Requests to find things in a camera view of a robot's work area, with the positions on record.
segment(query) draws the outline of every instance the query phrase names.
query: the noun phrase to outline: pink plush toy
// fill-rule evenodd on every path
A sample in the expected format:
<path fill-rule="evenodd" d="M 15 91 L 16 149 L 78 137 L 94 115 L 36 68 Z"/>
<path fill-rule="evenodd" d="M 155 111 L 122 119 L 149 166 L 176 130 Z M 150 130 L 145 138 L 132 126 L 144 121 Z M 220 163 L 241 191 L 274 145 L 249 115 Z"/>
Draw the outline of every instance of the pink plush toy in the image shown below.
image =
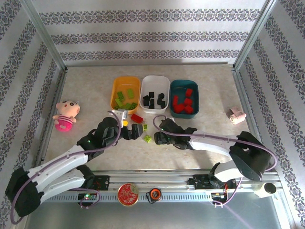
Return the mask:
<path fill-rule="evenodd" d="M 61 101 L 56 104 L 60 115 L 54 115 L 55 128 L 59 131 L 69 131 L 72 128 L 72 124 L 76 123 L 75 116 L 79 113 L 81 107 L 72 101 Z"/>

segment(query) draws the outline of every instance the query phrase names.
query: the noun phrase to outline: red rectangular block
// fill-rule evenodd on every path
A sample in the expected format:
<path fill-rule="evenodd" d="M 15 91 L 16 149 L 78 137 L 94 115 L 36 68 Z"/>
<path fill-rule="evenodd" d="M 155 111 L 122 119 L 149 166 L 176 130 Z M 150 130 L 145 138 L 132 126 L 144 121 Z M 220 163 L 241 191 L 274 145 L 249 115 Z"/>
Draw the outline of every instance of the red rectangular block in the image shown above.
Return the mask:
<path fill-rule="evenodd" d="M 173 108 L 173 111 L 175 111 L 175 113 L 177 114 L 181 113 L 181 111 L 183 110 L 184 110 L 184 104 L 178 104 Z"/>
<path fill-rule="evenodd" d="M 174 95 L 174 97 L 173 97 L 173 107 L 178 105 L 178 99 L 179 99 L 179 97 L 177 95 Z"/>
<path fill-rule="evenodd" d="M 188 98 L 186 98 L 185 100 L 184 100 L 184 105 L 189 105 L 189 106 L 191 106 L 193 104 L 193 101 L 191 100 L 191 99 L 188 99 Z"/>
<path fill-rule="evenodd" d="M 189 98 L 189 97 L 191 97 L 192 93 L 193 93 L 193 90 L 191 88 L 188 88 L 188 89 L 186 89 L 185 96 Z"/>
<path fill-rule="evenodd" d="M 193 111 L 194 111 L 194 109 L 191 107 L 191 106 L 186 106 L 185 108 L 184 108 L 184 110 L 185 110 L 185 112 L 188 114 L 188 115 L 191 115 L 192 113 L 193 113 Z"/>
<path fill-rule="evenodd" d="M 143 118 L 141 118 L 140 116 L 137 116 L 136 114 L 133 114 L 130 117 L 130 119 L 139 124 L 141 124 L 143 122 Z"/>

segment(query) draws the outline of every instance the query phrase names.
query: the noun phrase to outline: wire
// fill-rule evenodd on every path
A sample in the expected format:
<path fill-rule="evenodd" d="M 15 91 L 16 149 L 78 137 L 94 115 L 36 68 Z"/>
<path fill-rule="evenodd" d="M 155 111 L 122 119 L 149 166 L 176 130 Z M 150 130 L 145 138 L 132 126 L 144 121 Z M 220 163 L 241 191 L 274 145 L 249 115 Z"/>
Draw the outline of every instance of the wire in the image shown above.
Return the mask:
<path fill-rule="evenodd" d="M 228 185 L 227 185 L 227 183 L 224 184 L 224 188 L 225 188 L 224 196 L 226 196 L 228 194 Z"/>
<path fill-rule="evenodd" d="M 236 192 L 237 192 L 237 190 L 238 190 L 242 180 L 243 180 L 243 178 L 241 177 L 239 182 L 238 182 L 238 184 L 237 184 L 237 186 L 236 186 L 236 189 L 234 190 L 234 192 L 232 193 L 232 195 L 230 196 L 230 198 L 228 198 L 228 200 L 226 202 L 222 203 L 222 202 L 220 202 L 218 200 L 213 200 L 213 202 L 219 204 L 219 205 L 215 204 L 215 206 L 217 206 L 217 207 L 218 206 L 223 206 L 223 205 L 226 205 L 227 203 L 229 203 L 231 201 L 231 199 L 233 199 L 233 197 L 235 196 L 235 194 L 236 194 Z"/>
<path fill-rule="evenodd" d="M 159 131 L 161 131 L 161 132 L 163 132 L 167 135 L 185 136 L 185 137 L 207 137 L 207 138 L 213 138 L 213 139 L 216 139 L 216 140 L 224 140 L 224 141 L 228 141 L 228 142 L 237 142 L 237 143 L 245 144 L 245 145 L 248 145 L 248 146 L 253 146 L 253 147 L 256 147 L 256 148 L 259 148 L 259 149 L 262 149 L 262 150 L 266 151 L 267 153 L 269 153 L 274 158 L 273 165 L 270 166 L 268 169 L 266 169 L 266 171 L 270 171 L 271 169 L 275 168 L 275 166 L 277 165 L 276 155 L 270 149 L 268 149 L 264 146 L 261 146 L 261 145 L 258 145 L 258 144 L 252 143 L 252 142 L 246 142 L 246 141 L 242 141 L 242 140 L 238 140 L 238 139 L 232 139 L 232 138 L 227 138 L 227 137 L 219 137 L 219 136 L 214 136 L 214 135 L 207 135 L 207 134 L 175 134 L 175 133 L 167 132 L 167 131 L 162 130 L 161 128 L 159 128 L 156 125 L 155 120 L 158 117 L 166 118 L 166 116 L 163 115 L 163 114 L 157 115 L 155 118 L 153 118 L 152 123 L 157 130 L 159 130 Z"/>
<path fill-rule="evenodd" d="M 21 222 L 21 220 L 23 219 L 23 217 L 21 217 L 19 220 L 15 221 L 14 219 L 14 209 L 15 209 L 15 205 L 16 205 L 16 202 L 18 200 L 18 197 L 20 196 L 21 192 L 24 190 L 24 188 L 34 179 L 36 178 L 37 176 L 39 176 L 41 173 L 43 173 L 44 170 L 46 170 L 47 168 L 51 167 L 52 165 L 58 163 L 59 161 L 62 161 L 64 159 L 67 159 L 68 157 L 71 157 L 71 156 L 75 156 L 75 155 L 79 155 L 79 154 L 85 154 L 85 153 L 94 153 L 94 152 L 97 152 L 97 151 L 101 151 L 101 150 L 105 150 L 105 149 L 108 149 L 110 147 L 112 147 L 112 145 L 114 143 L 116 143 L 119 138 L 120 138 L 120 134 L 121 134 L 121 121 L 119 120 L 118 116 L 112 112 L 112 111 L 108 111 L 109 113 L 113 114 L 116 121 L 118 122 L 118 128 L 119 128 L 119 131 L 118 131 L 118 135 L 117 137 L 115 138 L 114 142 L 112 144 L 109 144 L 108 146 L 105 146 L 103 148 L 99 148 L 99 149 L 91 149 L 91 150 L 83 150 L 83 151 L 79 151 L 79 152 L 75 152 L 75 153 L 71 153 L 71 154 L 68 154 L 68 155 L 64 155 L 58 159 L 56 159 L 55 161 L 51 162 L 50 164 L 46 165 L 44 168 L 42 168 L 41 170 L 39 170 L 38 172 L 36 172 L 32 177 L 30 177 L 22 186 L 21 188 L 18 190 L 18 192 L 16 193 L 15 195 L 15 198 L 11 204 L 11 209 L 10 209 L 10 220 L 12 222 L 12 224 L 18 224 Z"/>
<path fill-rule="evenodd" d="M 95 201 L 93 204 L 91 204 L 90 206 L 84 206 L 82 205 L 82 202 L 85 200 L 84 198 L 81 199 L 81 202 L 80 202 L 80 206 L 81 208 L 85 207 L 86 209 L 88 208 L 91 208 L 93 207 L 94 205 L 96 205 L 100 200 L 101 200 L 101 193 L 98 191 L 98 190 L 95 190 L 95 189 L 87 189 L 87 188 L 81 188 L 81 187 L 78 187 L 78 188 L 73 188 L 72 190 L 75 190 L 75 191 L 87 191 L 87 192 L 94 192 L 94 193 L 97 193 L 99 198 L 97 199 L 97 201 Z"/>

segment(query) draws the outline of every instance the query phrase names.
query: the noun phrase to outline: orange tape measure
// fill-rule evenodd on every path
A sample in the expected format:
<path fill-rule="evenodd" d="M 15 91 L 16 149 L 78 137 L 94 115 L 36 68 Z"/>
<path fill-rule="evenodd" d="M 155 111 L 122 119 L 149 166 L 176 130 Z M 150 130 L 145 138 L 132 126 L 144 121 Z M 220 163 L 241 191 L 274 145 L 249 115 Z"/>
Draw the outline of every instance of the orange tape measure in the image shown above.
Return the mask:
<path fill-rule="evenodd" d="M 162 193 L 161 190 L 158 188 L 153 188 L 148 193 L 146 193 L 146 198 L 149 203 L 153 204 L 158 202 L 161 199 Z"/>

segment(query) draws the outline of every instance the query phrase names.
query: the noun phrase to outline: white bowl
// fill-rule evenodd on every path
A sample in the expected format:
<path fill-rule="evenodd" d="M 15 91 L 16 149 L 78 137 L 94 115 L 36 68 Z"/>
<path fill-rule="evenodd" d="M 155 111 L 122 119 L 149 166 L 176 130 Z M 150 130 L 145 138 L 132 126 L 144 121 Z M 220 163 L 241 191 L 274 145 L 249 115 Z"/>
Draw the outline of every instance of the white bowl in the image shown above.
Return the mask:
<path fill-rule="evenodd" d="M 143 97 L 149 95 L 149 92 L 154 92 L 154 109 L 149 109 L 143 104 Z M 163 93 L 165 101 L 165 108 L 161 108 L 157 104 L 158 95 Z M 162 114 L 168 107 L 168 100 L 170 95 L 170 81 L 165 76 L 148 75 L 142 80 L 141 94 L 140 94 L 140 107 L 146 112 L 151 114 Z"/>

